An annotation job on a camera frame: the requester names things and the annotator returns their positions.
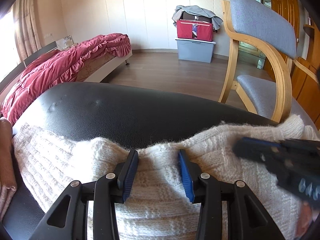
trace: plastic bin lid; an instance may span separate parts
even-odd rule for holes
[[[177,41],[177,40],[180,40],[180,41],[199,41],[199,42],[217,44],[215,41],[200,41],[200,40],[197,40],[197,39],[181,39],[181,38],[176,38],[176,41]]]

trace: brown knit fabric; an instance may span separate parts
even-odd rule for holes
[[[11,139],[12,125],[2,117],[0,119],[0,221],[17,191],[11,158]]]

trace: gray chair backrest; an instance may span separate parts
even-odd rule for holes
[[[296,57],[296,36],[292,25],[256,0],[230,0],[233,28],[237,33],[263,40],[290,58]]]

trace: gray storage box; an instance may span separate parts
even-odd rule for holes
[[[178,58],[210,63],[213,54],[214,41],[198,41],[176,38]]]

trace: red comforter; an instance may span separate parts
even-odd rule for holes
[[[83,41],[66,51],[51,51],[41,55],[22,73],[19,81],[4,99],[1,113],[12,125],[43,92],[63,82],[73,82],[84,61],[105,55],[124,57],[131,50],[127,35],[113,33]]]

